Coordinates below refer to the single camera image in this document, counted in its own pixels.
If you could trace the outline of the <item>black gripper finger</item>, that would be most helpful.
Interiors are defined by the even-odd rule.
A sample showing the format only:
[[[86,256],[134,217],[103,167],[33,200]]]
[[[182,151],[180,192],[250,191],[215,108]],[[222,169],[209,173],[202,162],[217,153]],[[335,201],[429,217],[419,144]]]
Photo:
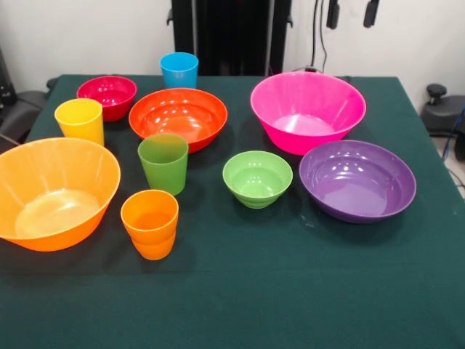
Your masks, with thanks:
[[[370,0],[367,3],[363,26],[365,28],[371,28],[374,26],[379,7],[379,0]]]
[[[328,3],[328,14],[326,18],[326,27],[336,29],[339,21],[339,1],[330,0]]]

